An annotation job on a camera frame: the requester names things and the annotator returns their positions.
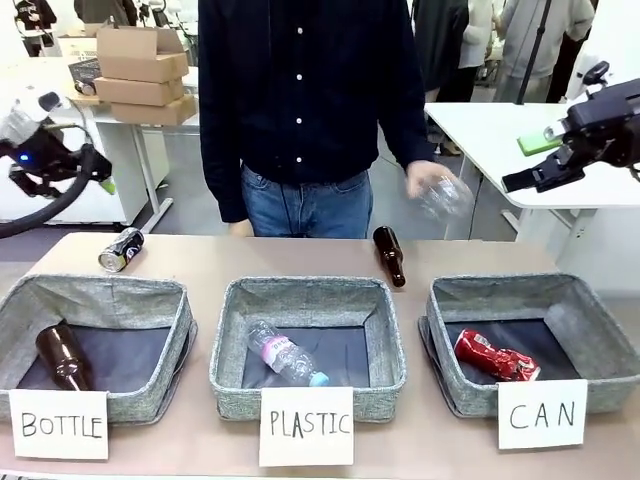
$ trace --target white paper sign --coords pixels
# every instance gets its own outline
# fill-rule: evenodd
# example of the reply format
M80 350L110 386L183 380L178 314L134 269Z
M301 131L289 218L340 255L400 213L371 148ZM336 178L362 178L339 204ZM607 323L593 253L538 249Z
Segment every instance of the white paper sign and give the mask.
M260 466L353 465L353 388L265 388Z
M498 446L581 445L586 412L586 380L499 383Z
M11 390L16 457L106 460L107 393Z

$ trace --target dark bin lining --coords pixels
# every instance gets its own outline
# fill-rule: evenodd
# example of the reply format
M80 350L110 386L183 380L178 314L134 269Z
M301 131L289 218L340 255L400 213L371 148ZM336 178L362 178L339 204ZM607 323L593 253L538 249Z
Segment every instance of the dark bin lining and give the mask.
M364 326L279 328L296 345L310 353L330 385L370 386L367 340ZM242 388L287 387L289 384L262 359L247 350Z
M538 380L573 380L581 378L542 318L446 323L454 346L460 332L469 328L484 335L496 348L510 348L533 358L540 366ZM478 385L493 385L497 380L477 368L459 362L462 373Z
M149 382L170 331L70 327L91 362L95 389L111 393L135 392ZM39 357L17 388L58 390Z

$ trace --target blue bottle cap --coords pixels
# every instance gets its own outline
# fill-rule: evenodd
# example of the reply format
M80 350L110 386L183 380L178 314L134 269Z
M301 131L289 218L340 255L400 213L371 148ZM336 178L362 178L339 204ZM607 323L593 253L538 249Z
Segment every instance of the blue bottle cap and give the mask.
M309 380L310 387L327 387L328 385L329 377L322 372L314 373Z

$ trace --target can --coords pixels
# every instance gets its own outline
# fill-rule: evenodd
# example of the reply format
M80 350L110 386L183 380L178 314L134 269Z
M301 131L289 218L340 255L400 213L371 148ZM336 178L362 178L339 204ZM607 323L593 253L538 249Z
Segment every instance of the can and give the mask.
M497 349L474 330L462 330L453 350L461 362L505 382L531 382L540 374L540 366L533 358L515 350Z
M142 232L137 228L127 228L102 251L98 262L106 271L118 273L124 270L131 259L140 253L142 245L144 245Z

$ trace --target dark navy shirt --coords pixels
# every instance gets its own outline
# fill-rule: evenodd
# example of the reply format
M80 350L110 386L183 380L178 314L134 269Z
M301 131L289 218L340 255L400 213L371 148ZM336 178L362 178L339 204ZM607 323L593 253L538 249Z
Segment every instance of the dark navy shirt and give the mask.
M278 183L368 169L377 126L431 160L406 0L200 0L200 141L222 220L247 218L241 160Z

